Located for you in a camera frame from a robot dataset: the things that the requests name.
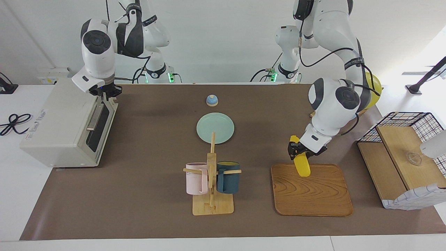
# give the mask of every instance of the wire basket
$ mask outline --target wire basket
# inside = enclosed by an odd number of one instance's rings
[[[382,142],[377,126],[410,126],[422,142],[443,131],[443,127],[431,113],[393,112],[376,123],[358,142]],[[434,162],[446,177],[446,155],[434,159]]]

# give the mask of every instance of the green indicator light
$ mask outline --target green indicator light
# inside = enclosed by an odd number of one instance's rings
[[[274,73],[273,77],[271,78],[271,82],[275,82],[277,80],[277,73]]]
[[[173,75],[171,73],[167,73],[167,75],[169,76],[169,82],[171,82],[171,83],[175,82],[175,78],[173,77]]]

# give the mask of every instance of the white wall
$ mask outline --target white wall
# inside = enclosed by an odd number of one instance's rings
[[[185,82],[244,82],[259,69],[270,67],[281,50],[274,34],[292,25],[293,0],[152,0],[152,6],[172,35],[162,48],[165,60]],[[37,46],[30,49],[16,34],[17,21],[0,15],[0,71],[20,84],[33,84],[38,67],[79,70],[80,28],[92,17],[106,19],[103,0],[0,0],[23,24]],[[122,15],[109,0],[111,19]],[[384,84],[403,71],[402,63],[417,55],[446,24],[444,0],[375,0],[354,3],[351,26],[360,39],[367,65]],[[312,63],[326,51],[303,51]],[[142,61],[118,56],[116,75],[131,77]],[[345,77],[336,56],[311,68],[301,68],[303,82],[320,76]]]

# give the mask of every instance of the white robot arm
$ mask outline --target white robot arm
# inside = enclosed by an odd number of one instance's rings
[[[352,0],[296,0],[293,12],[296,26],[282,26],[276,34],[283,50],[282,61],[276,68],[278,81],[293,82],[301,61],[301,48],[319,46],[342,59],[347,76],[319,78],[312,84],[309,101],[315,115],[300,141],[289,143],[292,160],[303,153],[307,157],[321,154],[332,137],[370,103],[374,90],[368,85],[365,74],[368,68],[348,20],[352,6]]]
[[[81,30],[82,58],[85,66],[72,77],[84,92],[115,97],[122,92],[115,80],[115,53],[148,59],[145,69],[152,83],[169,82],[169,66],[158,47],[168,46],[170,36],[148,0],[120,0],[126,6],[127,23],[90,19]]]

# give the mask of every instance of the black cable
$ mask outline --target black cable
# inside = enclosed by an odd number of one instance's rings
[[[172,75],[173,75],[173,76],[179,76],[179,77],[180,77],[180,81],[181,81],[181,83],[183,83],[183,80],[181,79],[181,75],[180,75],[180,74],[178,74],[178,73],[173,73]]]
[[[307,1],[307,5],[306,5],[306,7],[305,7],[305,12],[304,12],[304,17],[303,17],[303,19],[302,19],[302,23],[301,23],[301,29],[300,29],[300,31],[299,31],[299,39],[302,39],[302,28],[304,27],[304,20],[305,20],[305,18],[307,17],[306,14],[307,14],[307,12],[308,12],[308,7],[310,6],[309,3],[310,3],[310,1]],[[317,63],[321,62],[322,60],[326,59],[326,58],[327,58],[328,56],[330,56],[331,54],[336,53],[336,52],[338,52],[338,51],[340,51],[340,50],[351,50],[351,51],[353,51],[352,48],[347,48],[347,47],[340,48],[340,49],[334,50],[334,51],[330,52],[329,54],[325,55],[323,58],[321,58],[321,59],[318,60],[317,62],[315,62],[315,63],[313,63],[313,64],[310,64],[310,65],[306,65],[306,64],[302,61],[302,53],[301,53],[301,51],[302,51],[302,47],[301,47],[301,45],[299,45],[299,59],[300,59],[301,64],[302,64],[303,66],[305,66],[305,67],[312,67],[312,66],[316,65]]]
[[[31,116],[32,116],[32,115],[29,114],[29,113],[25,113],[25,114],[20,115],[20,116],[17,115],[17,114],[15,114],[15,113],[14,113],[14,114],[11,114],[11,115],[9,116],[9,119],[8,119],[8,120],[9,120],[9,123],[8,123],[8,124],[0,125],[0,127],[6,126],[6,128],[4,128],[4,129],[0,132],[0,136],[5,136],[5,135],[7,135],[7,134],[11,131],[11,129],[14,130],[14,132],[16,132],[16,134],[24,134],[24,133],[26,133],[26,132],[28,131],[29,128],[27,128],[27,129],[24,130],[23,132],[19,132],[19,131],[17,131],[17,129],[15,128],[15,126],[27,122],[28,120],[31,119]]]
[[[118,2],[119,5],[121,5],[122,9],[125,11],[126,9],[124,8],[124,6],[122,5],[122,3]]]
[[[135,73],[133,74],[133,78],[131,79],[132,84],[135,83],[135,80],[138,80],[139,77],[141,77],[141,73],[142,73],[143,70],[144,70],[143,68],[139,68],[139,69],[137,69],[137,70],[135,71]]]
[[[116,80],[125,80],[125,81],[131,81],[131,79],[128,78],[120,78],[120,77],[115,77]]]
[[[357,113],[355,113],[356,116],[356,123],[345,133],[341,134],[341,136],[346,135],[347,133],[351,132],[359,123],[359,115]]]
[[[135,83],[135,80],[137,80],[137,83],[139,84],[138,79],[139,79],[139,77],[141,77],[141,73],[144,71],[145,67],[147,66],[147,63],[148,63],[149,60],[150,60],[150,58],[151,58],[151,56],[149,56],[149,57],[147,58],[147,60],[145,61],[144,66],[143,66],[142,68],[138,68],[138,69],[135,71],[135,73],[133,74],[133,78],[132,78],[132,79],[128,79],[128,81],[131,81],[132,84],[134,84],[134,83]]]
[[[265,81],[266,81],[266,79],[268,78],[268,75],[265,75],[265,76],[261,77],[261,78],[260,78],[260,82],[262,82],[262,79],[263,79],[263,78],[265,78]]]
[[[12,84],[12,81],[5,74],[3,74],[1,72],[0,72],[0,74],[3,75],[3,77],[5,77]]]
[[[254,78],[255,78],[259,73],[261,73],[261,72],[263,72],[263,71],[266,71],[266,69],[262,69],[262,70],[256,72],[256,73],[254,74],[254,76],[252,76],[252,78],[251,78],[251,80],[250,80],[249,82],[252,82],[252,81],[254,80]]]
[[[110,17],[109,17],[109,14],[108,14],[108,0],[105,0],[105,3],[106,3],[106,7],[107,7],[107,17],[108,17],[108,21],[110,21]],[[150,56],[148,56],[148,57],[138,57],[138,56],[134,56],[132,53],[130,53],[123,45],[122,45],[122,43],[121,43],[121,41],[119,40],[119,38],[116,38],[116,40],[118,41],[118,45],[122,48],[122,50],[125,52],[125,53],[127,53],[130,57],[132,57],[132,58],[136,58],[136,59],[149,59],[150,58]]]
[[[368,68],[365,64],[361,64],[364,68],[366,68],[367,69],[367,71],[368,71],[368,73],[370,73],[370,80],[372,81],[372,88],[373,88],[373,90],[375,91],[376,89],[375,89],[375,84],[373,83],[373,74],[372,74],[372,71],[370,70],[370,68]]]
[[[277,58],[277,60],[274,62],[273,67],[271,67],[272,69],[274,69],[274,67],[276,66],[277,62],[279,61],[280,57],[282,56],[283,52],[280,53],[279,57]]]
[[[375,93],[378,97],[381,97],[381,94],[379,94],[377,91],[373,90],[372,88],[370,88],[368,86],[363,86],[363,85],[360,85],[360,84],[355,84],[354,86],[362,87],[362,88],[364,88],[366,90],[369,90],[369,91]]]
[[[108,0],[105,0],[105,6],[107,7],[107,19],[110,22],[110,14],[108,13]]]
[[[440,76],[441,74],[443,74],[443,72],[445,72],[445,71],[446,71],[446,68],[445,68],[442,72],[440,72],[440,74],[436,75],[435,77],[433,77],[433,78],[431,78],[431,79],[429,79],[429,80],[426,80],[426,82],[438,78],[438,76]]]
[[[319,60],[316,61],[315,63],[310,64],[310,65],[306,65],[306,64],[302,61],[302,53],[301,53],[302,49],[299,48],[299,59],[301,60],[301,64],[302,64],[303,66],[305,66],[305,67],[312,67],[312,66],[318,64],[319,62],[321,62],[322,60],[326,59],[326,58],[327,58],[328,56],[330,56],[331,54],[336,53],[336,52],[338,52],[338,51],[340,51],[340,50],[351,50],[351,51],[353,51],[352,48],[348,48],[348,47],[339,48],[339,49],[334,50],[334,51],[330,52],[329,54],[325,55],[323,58],[319,59]]]

